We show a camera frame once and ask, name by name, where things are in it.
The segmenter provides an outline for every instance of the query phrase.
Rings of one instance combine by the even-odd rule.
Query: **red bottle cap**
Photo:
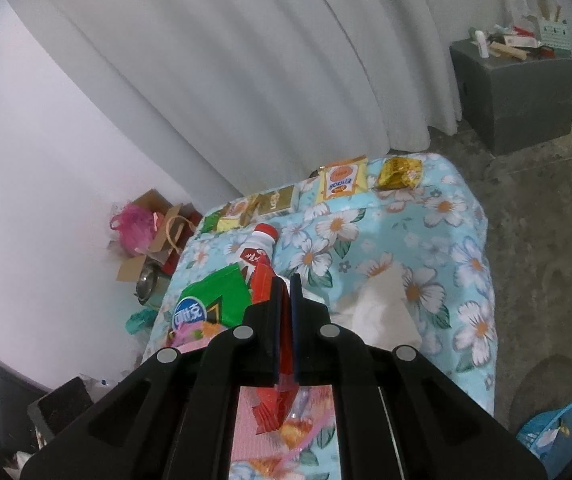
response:
[[[266,233],[275,241],[279,238],[279,232],[270,224],[257,224],[253,230],[259,231],[260,233]]]

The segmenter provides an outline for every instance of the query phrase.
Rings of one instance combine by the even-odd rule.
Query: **pink plastic bag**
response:
[[[146,254],[155,238],[155,215],[133,203],[110,220],[110,228],[119,233],[119,243],[131,256]]]

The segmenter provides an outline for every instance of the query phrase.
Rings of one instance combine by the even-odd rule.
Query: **blue oval logo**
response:
[[[206,320],[206,309],[197,298],[183,298],[179,300],[173,313],[173,330],[182,323],[194,323]]]

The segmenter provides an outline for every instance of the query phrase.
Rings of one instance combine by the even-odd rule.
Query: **white towel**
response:
[[[334,315],[333,322],[352,330],[367,345],[384,350],[421,346],[421,336],[405,304],[402,266],[397,262],[369,278],[354,303]]]

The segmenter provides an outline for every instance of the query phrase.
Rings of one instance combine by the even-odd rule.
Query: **concrete floor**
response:
[[[430,151],[460,169],[490,222],[495,416],[516,432],[572,401],[572,134],[494,157],[470,129],[434,130]]]

